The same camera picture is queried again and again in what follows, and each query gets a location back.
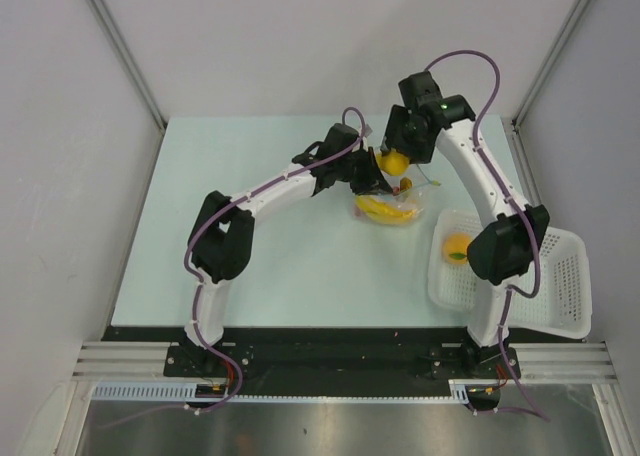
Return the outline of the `clear zip top bag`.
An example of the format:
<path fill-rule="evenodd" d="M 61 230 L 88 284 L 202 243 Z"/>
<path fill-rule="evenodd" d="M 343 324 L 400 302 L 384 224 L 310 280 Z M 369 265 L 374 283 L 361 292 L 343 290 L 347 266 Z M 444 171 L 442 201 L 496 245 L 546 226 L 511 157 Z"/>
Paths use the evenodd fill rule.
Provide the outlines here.
<path fill-rule="evenodd" d="M 418 209 L 420 211 L 419 216 L 409 224 L 418 220 L 426 213 L 431 196 L 437 189 L 442 186 L 442 183 L 439 180 L 429 177 L 420 165 L 410 165 L 407 171 L 402 176 L 393 177 L 385 175 L 385 178 L 390 183 L 392 188 L 394 186 L 399 186 L 403 190 L 403 192 L 397 196 L 394 196 L 393 194 L 362 196 L 371 196 L 374 199 L 388 203 L 390 205 L 394 205 L 401 209 Z M 378 224 L 358 212 L 358 209 L 355 207 L 356 197 L 357 196 L 354 197 L 353 203 L 353 216 L 357 220 Z"/>

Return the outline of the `yellow fake pear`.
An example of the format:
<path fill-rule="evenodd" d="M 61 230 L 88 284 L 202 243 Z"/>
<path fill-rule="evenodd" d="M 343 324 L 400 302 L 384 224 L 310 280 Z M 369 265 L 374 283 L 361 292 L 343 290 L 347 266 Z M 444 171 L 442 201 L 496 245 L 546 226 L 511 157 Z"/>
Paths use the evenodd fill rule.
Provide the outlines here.
<path fill-rule="evenodd" d="M 410 166 L 410 159 L 396 150 L 378 152 L 376 162 L 383 173 L 393 177 L 402 176 Z"/>

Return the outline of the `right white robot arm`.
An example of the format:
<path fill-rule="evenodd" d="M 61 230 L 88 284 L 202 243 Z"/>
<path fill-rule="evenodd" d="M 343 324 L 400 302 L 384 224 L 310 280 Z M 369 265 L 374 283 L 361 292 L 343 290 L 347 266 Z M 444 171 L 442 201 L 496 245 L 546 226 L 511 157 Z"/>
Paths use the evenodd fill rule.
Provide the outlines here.
<path fill-rule="evenodd" d="M 464 374 L 484 377 L 507 365 L 509 292 L 528 270 L 540 269 L 539 248 L 549 226 L 544 205 L 533 206 L 509 185 L 480 134 L 481 118 L 461 95 L 445 97 L 427 70 L 398 84 L 381 143 L 381 169 L 399 176 L 440 152 L 469 193 L 482 230 L 469 245 L 478 296 L 453 361 Z"/>

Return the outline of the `yellow fake banana bunch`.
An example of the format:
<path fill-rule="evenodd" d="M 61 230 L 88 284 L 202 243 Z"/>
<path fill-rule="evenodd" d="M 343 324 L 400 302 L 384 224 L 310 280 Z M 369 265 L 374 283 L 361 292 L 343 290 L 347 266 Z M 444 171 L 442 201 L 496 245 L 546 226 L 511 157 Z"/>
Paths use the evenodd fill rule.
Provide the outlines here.
<path fill-rule="evenodd" d="M 379 201 L 371 196 L 357 196 L 355 207 L 358 212 L 373 222 L 389 226 L 403 226 L 415 220 L 418 209 L 401 209 L 394 205 Z"/>

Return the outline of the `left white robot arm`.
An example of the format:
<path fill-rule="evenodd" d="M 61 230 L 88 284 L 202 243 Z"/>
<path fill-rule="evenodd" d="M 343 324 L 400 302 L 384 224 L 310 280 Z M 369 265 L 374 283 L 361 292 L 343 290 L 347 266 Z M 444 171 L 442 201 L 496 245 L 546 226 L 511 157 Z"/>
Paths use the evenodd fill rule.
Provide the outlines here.
<path fill-rule="evenodd" d="M 370 133 L 368 124 L 356 130 L 336 123 L 324 140 L 294 156 L 271 180 L 234 196 L 213 191 L 205 197 L 183 260 L 186 271 L 197 281 L 190 319 L 184 327 L 192 344 L 185 361 L 197 374 L 214 373 L 221 359 L 238 367 L 215 344 L 224 334 L 231 283 L 249 264 L 260 223 L 337 182 L 349 184 L 354 193 L 391 190 L 368 146 Z"/>

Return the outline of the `orange fake fruit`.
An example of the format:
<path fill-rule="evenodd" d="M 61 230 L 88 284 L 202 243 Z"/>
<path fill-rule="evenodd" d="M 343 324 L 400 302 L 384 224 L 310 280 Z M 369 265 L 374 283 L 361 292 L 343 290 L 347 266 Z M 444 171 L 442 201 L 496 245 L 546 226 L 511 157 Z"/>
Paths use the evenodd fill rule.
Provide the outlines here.
<path fill-rule="evenodd" d="M 466 265 L 468 263 L 468 248 L 472 240 L 472 236 L 468 233 L 448 234 L 441 247 L 444 261 L 451 265 Z"/>

